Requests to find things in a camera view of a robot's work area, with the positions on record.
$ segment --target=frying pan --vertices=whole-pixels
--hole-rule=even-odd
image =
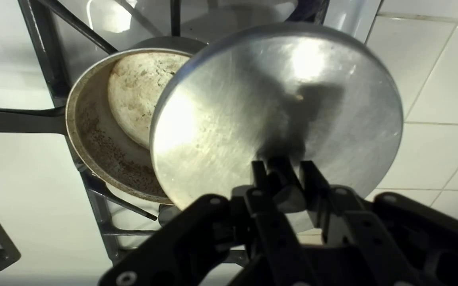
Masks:
[[[102,182],[151,203],[170,203],[151,168],[148,129],[161,90],[203,47],[178,37],[145,40],[87,69],[65,109],[0,110],[0,133],[65,134],[78,160]]]

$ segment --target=pan lid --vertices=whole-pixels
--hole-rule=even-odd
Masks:
[[[402,106],[359,42],[316,26],[267,26],[218,42],[167,85],[153,168],[180,209],[253,185],[251,161],[313,161],[332,185],[372,191],[402,136]]]

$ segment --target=metal rack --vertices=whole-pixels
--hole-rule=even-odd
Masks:
[[[30,40],[33,44],[36,60],[40,69],[43,72],[48,91],[51,95],[54,109],[41,110],[41,112],[22,112],[22,110],[0,110],[0,133],[27,133],[27,134],[62,134],[63,131],[63,107],[71,90],[70,75],[67,72],[67,64],[62,52],[62,45],[59,42],[59,34],[54,25],[52,15],[59,17],[68,26],[71,26],[76,33],[84,36],[92,45],[98,47],[106,55],[118,53],[106,40],[103,40],[98,34],[89,29],[83,21],[79,21],[71,12],[68,12],[57,0],[17,0]],[[126,0],[114,0],[124,10],[127,10],[137,23],[145,28],[154,28],[148,20],[138,15]],[[313,25],[320,25],[324,20],[324,13],[329,0],[299,0],[292,15],[286,20],[289,23],[308,21]],[[170,25],[172,25],[172,37],[181,36],[180,26],[181,15],[181,2],[170,0]],[[122,231],[118,230],[111,223],[111,214],[108,211],[106,201],[118,204],[127,211],[132,211],[151,222],[159,220],[161,223],[167,223],[164,218],[143,212],[119,198],[113,196],[103,182],[94,177],[86,166],[76,158],[75,152],[70,149],[73,163],[81,174],[86,195],[89,198],[103,245],[106,249],[108,258],[116,263],[119,261],[127,250],[122,250],[118,236],[151,236],[154,231]],[[230,257],[230,263],[243,265],[245,255],[243,252],[234,252]]]

